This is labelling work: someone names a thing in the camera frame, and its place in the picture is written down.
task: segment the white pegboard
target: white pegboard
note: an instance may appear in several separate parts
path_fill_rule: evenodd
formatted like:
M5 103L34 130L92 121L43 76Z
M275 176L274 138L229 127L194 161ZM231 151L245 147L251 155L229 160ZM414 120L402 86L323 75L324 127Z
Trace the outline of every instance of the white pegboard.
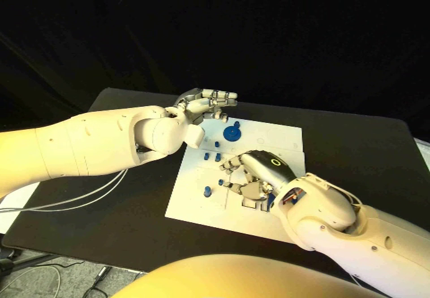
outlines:
M242 136L229 142L222 133L235 121L239 121ZM294 174L303 176L301 129L233 118L226 124L219 120L205 120L200 126L205 139L197 149L186 148L166 217L291 243L278 218L261 211L259 205L255 209L242 207L242 197L218 185L219 179L244 184L242 169L226 175L218 167L245 151L265 150L284 160ZM220 153L219 162L215 162L216 153ZM205 186L212 189L209 197L203 196Z

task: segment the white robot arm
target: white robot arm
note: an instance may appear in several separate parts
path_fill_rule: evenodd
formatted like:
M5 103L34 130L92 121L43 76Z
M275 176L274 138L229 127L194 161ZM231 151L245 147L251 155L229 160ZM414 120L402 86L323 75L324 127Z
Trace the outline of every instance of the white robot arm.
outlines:
M63 176L109 174L193 148L203 118L228 116L235 93L193 89L173 107L134 107L80 114L40 127L0 133L0 198L21 186Z
M350 275L391 297L430 297L430 233L362 205L316 175L295 178L271 153L249 151L220 169L231 173L241 165L248 184L223 186L258 201L274 194L270 212L293 242L327 255Z

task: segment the black backdrop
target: black backdrop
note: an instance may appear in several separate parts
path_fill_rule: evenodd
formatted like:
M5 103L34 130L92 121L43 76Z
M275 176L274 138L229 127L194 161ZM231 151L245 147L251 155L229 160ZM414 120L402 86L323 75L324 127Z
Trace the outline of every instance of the black backdrop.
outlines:
M379 1L4 1L1 129L85 112L105 87L199 86L402 119L428 140L425 11Z

